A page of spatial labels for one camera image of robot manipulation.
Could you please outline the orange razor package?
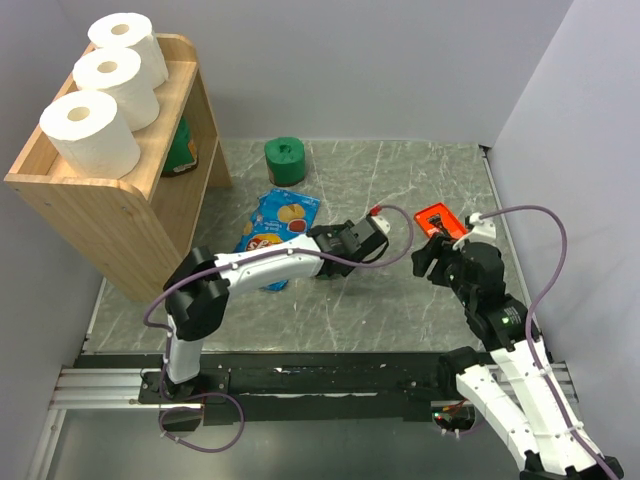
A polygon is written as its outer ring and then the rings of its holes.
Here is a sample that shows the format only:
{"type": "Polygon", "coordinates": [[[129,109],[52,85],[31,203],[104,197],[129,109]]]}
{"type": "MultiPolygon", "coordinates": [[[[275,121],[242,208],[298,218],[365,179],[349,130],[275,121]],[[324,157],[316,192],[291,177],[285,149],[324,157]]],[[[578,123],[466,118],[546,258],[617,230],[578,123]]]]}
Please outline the orange razor package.
{"type": "Polygon", "coordinates": [[[414,214],[413,219],[428,239],[441,233],[458,240],[467,233],[466,227],[442,202],[418,211],[414,214]]]}

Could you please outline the white paper towel roll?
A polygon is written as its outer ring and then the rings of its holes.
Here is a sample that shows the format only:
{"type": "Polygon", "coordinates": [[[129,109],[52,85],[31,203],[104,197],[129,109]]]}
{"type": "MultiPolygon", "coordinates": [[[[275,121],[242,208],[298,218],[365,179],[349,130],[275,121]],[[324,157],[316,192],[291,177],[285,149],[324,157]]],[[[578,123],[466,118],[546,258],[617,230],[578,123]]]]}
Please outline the white paper towel roll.
{"type": "Polygon", "coordinates": [[[39,125],[80,177],[118,179],[139,162],[140,147],[115,99],[104,92],[61,96],[43,110],[39,125]]]}
{"type": "Polygon", "coordinates": [[[114,98],[132,132],[151,125],[160,113],[141,56],[124,47],[98,48],[76,61],[72,77],[79,90],[96,90],[114,98]]]}
{"type": "Polygon", "coordinates": [[[113,13],[96,20],[87,32],[98,48],[123,47],[136,51],[154,89],[169,79],[169,72],[151,20],[135,12],[113,13]]]}

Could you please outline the wooden shelf unit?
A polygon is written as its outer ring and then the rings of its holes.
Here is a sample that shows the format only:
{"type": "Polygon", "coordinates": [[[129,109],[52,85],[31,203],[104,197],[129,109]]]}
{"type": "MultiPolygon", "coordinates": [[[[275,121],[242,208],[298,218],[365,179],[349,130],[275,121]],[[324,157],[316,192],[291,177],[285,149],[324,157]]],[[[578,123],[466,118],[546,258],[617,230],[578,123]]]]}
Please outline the wooden shelf unit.
{"type": "Polygon", "coordinates": [[[121,179],[75,174],[40,128],[4,180],[113,285],[134,301],[151,301],[191,249],[209,187],[231,186],[194,44],[185,36],[157,36],[168,81],[156,94],[160,114],[135,132],[136,167],[121,179]],[[181,119],[186,120],[198,166],[161,175],[181,119]]]}

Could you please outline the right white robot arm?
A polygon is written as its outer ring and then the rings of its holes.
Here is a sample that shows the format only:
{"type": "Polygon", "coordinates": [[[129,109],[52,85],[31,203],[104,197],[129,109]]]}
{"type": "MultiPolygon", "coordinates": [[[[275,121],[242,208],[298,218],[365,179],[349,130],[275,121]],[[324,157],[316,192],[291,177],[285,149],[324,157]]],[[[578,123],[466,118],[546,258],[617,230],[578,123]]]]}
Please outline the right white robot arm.
{"type": "Polygon", "coordinates": [[[438,386],[470,401],[513,456],[522,479],[621,479],[618,460],[601,453],[578,420],[546,357],[527,307],[506,291],[498,248],[456,249],[437,233],[412,253],[413,274],[450,288],[471,331],[512,390],[506,392],[471,347],[439,358],[438,386]]]}

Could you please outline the green roll front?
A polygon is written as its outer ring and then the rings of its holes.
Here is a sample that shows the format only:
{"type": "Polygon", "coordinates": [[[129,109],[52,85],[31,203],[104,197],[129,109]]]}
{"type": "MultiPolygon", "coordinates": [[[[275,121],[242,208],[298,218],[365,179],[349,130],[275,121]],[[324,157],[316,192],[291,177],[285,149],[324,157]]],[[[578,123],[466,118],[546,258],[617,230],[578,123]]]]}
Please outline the green roll front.
{"type": "Polygon", "coordinates": [[[198,166],[198,152],[185,117],[180,119],[163,166],[162,177],[185,174],[198,166]]]}

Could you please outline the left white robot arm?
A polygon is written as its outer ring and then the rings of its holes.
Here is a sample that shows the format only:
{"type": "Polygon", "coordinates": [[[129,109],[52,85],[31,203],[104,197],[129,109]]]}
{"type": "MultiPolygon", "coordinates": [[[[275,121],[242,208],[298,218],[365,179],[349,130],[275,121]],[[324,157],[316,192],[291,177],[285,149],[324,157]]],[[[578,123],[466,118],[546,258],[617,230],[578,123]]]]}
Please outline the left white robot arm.
{"type": "Polygon", "coordinates": [[[355,263],[378,260],[389,245],[389,222],[368,215],[354,223],[316,226],[291,240],[254,250],[213,255],[197,248],[174,272],[166,288],[208,269],[215,271],[181,286],[164,301],[171,328],[163,390],[174,398],[200,373],[204,339],[221,326],[227,303],[242,294],[298,278],[347,276],[355,263]]]}

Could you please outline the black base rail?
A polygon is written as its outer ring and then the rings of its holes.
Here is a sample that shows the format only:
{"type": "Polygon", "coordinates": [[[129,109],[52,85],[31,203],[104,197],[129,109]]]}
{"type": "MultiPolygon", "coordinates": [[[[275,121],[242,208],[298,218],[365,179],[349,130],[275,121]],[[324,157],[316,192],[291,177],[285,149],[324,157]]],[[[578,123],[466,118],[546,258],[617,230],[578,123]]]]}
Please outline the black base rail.
{"type": "Polygon", "coordinates": [[[478,361],[501,376],[486,353],[205,353],[184,384],[160,385],[158,354],[81,355],[90,374],[131,371],[130,405],[158,408],[172,432],[239,420],[311,421],[399,418],[429,422],[439,404],[458,402],[455,376],[478,361]]]}

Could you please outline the green roll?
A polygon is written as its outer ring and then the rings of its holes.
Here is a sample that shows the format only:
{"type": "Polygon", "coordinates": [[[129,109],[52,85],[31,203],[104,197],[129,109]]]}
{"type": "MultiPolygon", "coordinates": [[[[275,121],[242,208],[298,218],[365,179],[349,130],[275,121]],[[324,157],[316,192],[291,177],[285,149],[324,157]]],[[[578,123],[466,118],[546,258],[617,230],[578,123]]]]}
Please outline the green roll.
{"type": "Polygon", "coordinates": [[[185,117],[180,119],[163,166],[162,177],[185,174],[198,166],[198,152],[185,117]]]}
{"type": "Polygon", "coordinates": [[[270,181],[277,187],[289,187],[306,176],[306,158],[303,142],[295,137],[278,137],[264,145],[264,154],[270,181]]]}
{"type": "Polygon", "coordinates": [[[318,274],[315,276],[316,279],[321,280],[332,280],[337,278],[344,278],[351,273],[352,269],[350,267],[339,268],[339,269],[321,269],[318,274]]]}

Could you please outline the blue Lays chips bag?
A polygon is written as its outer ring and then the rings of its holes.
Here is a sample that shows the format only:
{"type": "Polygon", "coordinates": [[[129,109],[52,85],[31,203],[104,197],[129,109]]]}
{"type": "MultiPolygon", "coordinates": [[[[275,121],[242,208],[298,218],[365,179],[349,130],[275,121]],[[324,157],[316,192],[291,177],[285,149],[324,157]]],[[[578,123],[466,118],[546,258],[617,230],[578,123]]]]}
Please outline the blue Lays chips bag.
{"type": "Polygon", "coordinates": [[[234,249],[236,259],[253,261],[225,274],[233,296],[258,289],[279,291],[292,279],[318,274],[323,259],[307,232],[319,206],[315,197],[279,188],[259,198],[234,249]]]}

